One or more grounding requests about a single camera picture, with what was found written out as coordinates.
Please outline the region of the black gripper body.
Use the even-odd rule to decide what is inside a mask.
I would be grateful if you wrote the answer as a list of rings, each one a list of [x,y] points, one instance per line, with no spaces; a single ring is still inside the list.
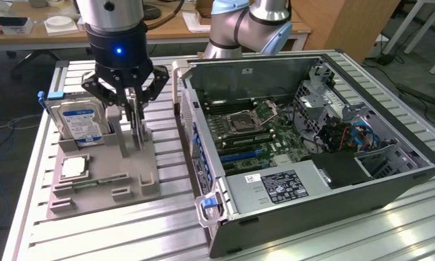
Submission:
[[[97,72],[105,80],[119,75],[125,88],[145,84],[154,72],[147,52],[147,25],[141,22],[130,29],[101,28],[86,24],[91,49],[97,60]]]

